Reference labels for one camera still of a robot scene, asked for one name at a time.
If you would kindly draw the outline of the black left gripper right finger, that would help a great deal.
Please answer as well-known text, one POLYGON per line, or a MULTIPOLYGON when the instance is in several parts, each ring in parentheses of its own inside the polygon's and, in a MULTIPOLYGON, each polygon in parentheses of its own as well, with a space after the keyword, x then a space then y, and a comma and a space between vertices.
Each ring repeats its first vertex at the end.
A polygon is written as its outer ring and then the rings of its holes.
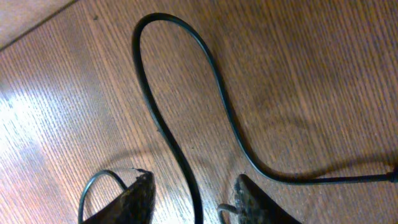
POLYGON ((239 223, 300 224, 246 174, 238 175, 234 190, 234 212, 239 223))

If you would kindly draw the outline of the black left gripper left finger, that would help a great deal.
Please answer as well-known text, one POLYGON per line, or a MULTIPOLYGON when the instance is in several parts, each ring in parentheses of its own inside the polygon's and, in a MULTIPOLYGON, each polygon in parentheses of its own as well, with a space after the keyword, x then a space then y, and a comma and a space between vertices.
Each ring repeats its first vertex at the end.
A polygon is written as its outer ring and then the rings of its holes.
POLYGON ((111 170, 97 172, 87 182, 81 194, 81 213, 84 212, 85 198, 90 187, 102 175, 113 178, 122 189, 122 193, 99 212, 86 220, 82 219, 81 223, 150 224, 155 208, 155 179, 150 171, 143 169, 138 171, 141 174, 130 186, 111 170))

